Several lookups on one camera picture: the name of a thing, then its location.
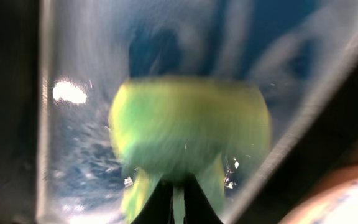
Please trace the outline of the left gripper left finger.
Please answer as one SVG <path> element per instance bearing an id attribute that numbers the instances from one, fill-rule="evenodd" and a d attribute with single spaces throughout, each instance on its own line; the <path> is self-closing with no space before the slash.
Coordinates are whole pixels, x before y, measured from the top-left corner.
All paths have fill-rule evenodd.
<path id="1" fill-rule="evenodd" d="M 160 180 L 132 224 L 174 224 L 173 184 Z"/>

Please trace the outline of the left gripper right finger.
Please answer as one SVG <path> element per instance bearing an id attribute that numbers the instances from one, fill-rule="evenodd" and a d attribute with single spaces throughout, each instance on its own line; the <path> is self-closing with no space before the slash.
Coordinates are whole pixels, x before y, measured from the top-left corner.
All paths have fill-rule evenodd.
<path id="1" fill-rule="evenodd" d="M 186 224 L 223 224 L 209 204 L 195 175 L 188 174 L 184 182 Z"/>

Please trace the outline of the green yellow sponge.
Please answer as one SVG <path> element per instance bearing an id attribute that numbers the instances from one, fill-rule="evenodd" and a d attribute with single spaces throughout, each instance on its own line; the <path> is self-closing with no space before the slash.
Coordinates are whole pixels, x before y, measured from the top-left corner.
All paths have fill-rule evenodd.
<path id="1" fill-rule="evenodd" d="M 123 175 L 135 175 L 121 203 L 126 223 L 140 215 L 160 181 L 173 184 L 173 219 L 183 223 L 187 174 L 220 215 L 230 162 L 237 162 L 236 174 L 251 177 L 271 150 L 269 109 L 259 89 L 246 82 L 129 79 L 117 90 L 108 123 Z"/>

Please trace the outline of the white plate stained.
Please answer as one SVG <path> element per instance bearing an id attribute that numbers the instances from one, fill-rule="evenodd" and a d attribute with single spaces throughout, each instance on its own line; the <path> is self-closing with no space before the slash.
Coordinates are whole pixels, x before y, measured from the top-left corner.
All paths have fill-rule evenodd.
<path id="1" fill-rule="evenodd" d="M 328 174 L 280 223 L 358 224 L 358 165 Z"/>

